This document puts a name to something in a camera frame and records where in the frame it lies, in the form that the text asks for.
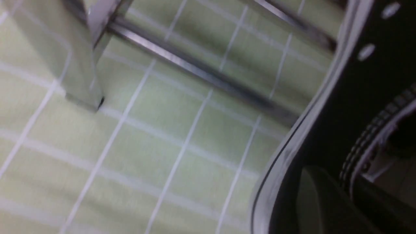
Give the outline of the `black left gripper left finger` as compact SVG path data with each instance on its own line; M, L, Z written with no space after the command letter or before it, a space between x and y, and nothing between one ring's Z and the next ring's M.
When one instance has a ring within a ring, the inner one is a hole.
M300 234L379 234L334 179L318 166L305 166L296 198Z

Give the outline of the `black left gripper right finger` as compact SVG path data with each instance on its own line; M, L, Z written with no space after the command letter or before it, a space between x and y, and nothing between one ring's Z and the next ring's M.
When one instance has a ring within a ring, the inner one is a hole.
M362 176L353 186L355 206L383 234L414 234L416 232L415 208L377 187Z

